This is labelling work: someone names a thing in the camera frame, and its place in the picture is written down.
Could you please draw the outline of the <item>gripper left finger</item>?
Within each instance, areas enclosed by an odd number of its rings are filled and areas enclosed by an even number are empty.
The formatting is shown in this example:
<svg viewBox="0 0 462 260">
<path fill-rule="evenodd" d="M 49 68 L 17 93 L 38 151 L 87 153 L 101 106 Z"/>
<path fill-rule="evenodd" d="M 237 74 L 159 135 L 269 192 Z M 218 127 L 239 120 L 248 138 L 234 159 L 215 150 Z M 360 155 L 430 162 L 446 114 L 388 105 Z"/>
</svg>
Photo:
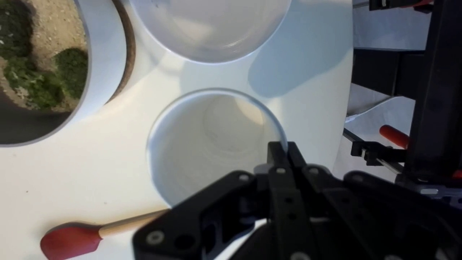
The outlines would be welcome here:
<svg viewBox="0 0 462 260">
<path fill-rule="evenodd" d="M 305 161 L 294 142 L 268 144 L 269 170 L 228 173 L 140 228 L 132 238 L 135 260 L 209 260 L 236 239 L 254 233 L 237 259 L 317 260 L 300 186 Z"/>
</svg>

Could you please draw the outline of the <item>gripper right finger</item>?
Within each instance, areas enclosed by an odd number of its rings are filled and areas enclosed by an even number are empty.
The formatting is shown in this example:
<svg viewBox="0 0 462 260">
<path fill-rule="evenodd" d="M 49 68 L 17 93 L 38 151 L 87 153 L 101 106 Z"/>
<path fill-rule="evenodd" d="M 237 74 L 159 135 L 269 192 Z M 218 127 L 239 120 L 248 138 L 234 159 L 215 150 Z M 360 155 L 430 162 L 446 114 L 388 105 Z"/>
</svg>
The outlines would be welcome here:
<svg viewBox="0 0 462 260">
<path fill-rule="evenodd" d="M 294 142 L 287 155 L 300 170 L 315 259 L 462 260 L 461 210 L 363 171 L 337 179 Z"/>
</svg>

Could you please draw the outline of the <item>white cup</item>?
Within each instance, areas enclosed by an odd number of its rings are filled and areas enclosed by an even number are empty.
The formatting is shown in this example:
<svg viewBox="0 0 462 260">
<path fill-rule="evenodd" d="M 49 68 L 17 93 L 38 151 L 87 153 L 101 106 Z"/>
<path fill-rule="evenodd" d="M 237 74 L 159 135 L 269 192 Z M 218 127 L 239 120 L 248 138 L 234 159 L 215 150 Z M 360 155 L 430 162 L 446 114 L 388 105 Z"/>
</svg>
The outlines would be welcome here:
<svg viewBox="0 0 462 260">
<path fill-rule="evenodd" d="M 152 182 L 173 207 L 234 170 L 267 161 L 269 142 L 287 150 L 276 116 L 257 99 L 222 88 L 193 91 L 160 113 L 147 140 Z"/>
</svg>

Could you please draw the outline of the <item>round cork coaster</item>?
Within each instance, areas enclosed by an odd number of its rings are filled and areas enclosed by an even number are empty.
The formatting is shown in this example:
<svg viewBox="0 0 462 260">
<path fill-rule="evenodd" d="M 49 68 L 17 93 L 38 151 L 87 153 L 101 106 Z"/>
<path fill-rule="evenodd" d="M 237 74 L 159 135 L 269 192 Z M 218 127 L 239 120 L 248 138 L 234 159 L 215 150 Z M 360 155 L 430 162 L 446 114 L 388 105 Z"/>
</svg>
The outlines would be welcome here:
<svg viewBox="0 0 462 260">
<path fill-rule="evenodd" d="M 136 41 L 135 41 L 134 29 L 133 29 L 131 20 L 129 18 L 129 15 L 122 3 L 122 0 L 112 0 L 112 2 L 121 19 L 124 34 L 125 34 L 126 62 L 125 62 L 125 69 L 124 69 L 120 84 L 118 85 L 117 90 L 114 92 L 112 97 L 106 102 L 106 104 L 114 100 L 117 96 L 119 96 L 124 91 L 132 75 L 132 72 L 134 69 L 134 63 L 136 59 Z"/>
</svg>

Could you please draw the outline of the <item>white bowl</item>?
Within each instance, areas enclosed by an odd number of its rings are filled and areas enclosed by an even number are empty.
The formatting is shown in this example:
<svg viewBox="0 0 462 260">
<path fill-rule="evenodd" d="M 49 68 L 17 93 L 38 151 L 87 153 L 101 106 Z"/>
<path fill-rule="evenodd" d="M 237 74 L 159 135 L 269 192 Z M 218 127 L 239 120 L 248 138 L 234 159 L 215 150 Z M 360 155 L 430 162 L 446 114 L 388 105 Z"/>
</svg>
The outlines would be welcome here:
<svg viewBox="0 0 462 260">
<path fill-rule="evenodd" d="M 226 64 L 274 35 L 292 0 L 129 0 L 148 34 L 197 64 Z"/>
</svg>

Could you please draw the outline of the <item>white pot with moss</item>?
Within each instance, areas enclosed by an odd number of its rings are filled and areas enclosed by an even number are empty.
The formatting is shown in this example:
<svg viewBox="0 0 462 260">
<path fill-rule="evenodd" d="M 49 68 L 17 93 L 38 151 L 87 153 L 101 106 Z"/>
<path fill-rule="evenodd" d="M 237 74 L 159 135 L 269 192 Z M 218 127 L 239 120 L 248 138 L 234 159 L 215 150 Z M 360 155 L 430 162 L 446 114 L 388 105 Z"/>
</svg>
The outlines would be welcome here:
<svg viewBox="0 0 462 260">
<path fill-rule="evenodd" d="M 0 147 L 38 143 L 98 112 L 115 96 L 127 60 L 127 40 L 113 0 L 74 0 L 83 20 L 88 48 L 86 85 L 77 107 L 68 113 L 17 107 L 0 93 Z"/>
</svg>

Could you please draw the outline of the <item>black metal frame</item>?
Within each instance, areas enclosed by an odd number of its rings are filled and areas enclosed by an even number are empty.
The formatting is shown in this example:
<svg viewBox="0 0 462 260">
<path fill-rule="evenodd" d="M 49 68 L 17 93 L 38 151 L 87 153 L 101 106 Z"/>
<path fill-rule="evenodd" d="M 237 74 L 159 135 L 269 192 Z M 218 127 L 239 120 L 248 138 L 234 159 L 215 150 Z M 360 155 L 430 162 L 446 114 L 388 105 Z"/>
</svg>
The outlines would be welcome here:
<svg viewBox="0 0 462 260">
<path fill-rule="evenodd" d="M 415 101 L 395 183 L 462 209 L 462 0 L 369 0 L 431 14 L 424 50 L 354 49 L 353 84 Z"/>
</svg>

